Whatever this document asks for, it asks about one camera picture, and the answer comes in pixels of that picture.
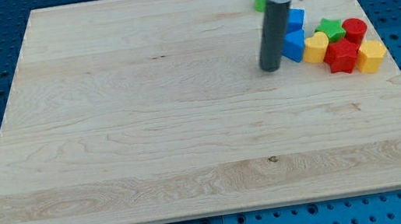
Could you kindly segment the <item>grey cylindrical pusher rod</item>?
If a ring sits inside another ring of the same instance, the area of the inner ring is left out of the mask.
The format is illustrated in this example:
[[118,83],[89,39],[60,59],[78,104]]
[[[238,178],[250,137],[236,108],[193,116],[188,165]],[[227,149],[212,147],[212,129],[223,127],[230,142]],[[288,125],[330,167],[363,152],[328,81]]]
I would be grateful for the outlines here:
[[266,1],[262,22],[259,67],[265,72],[277,71],[281,64],[284,37],[287,32],[290,2]]

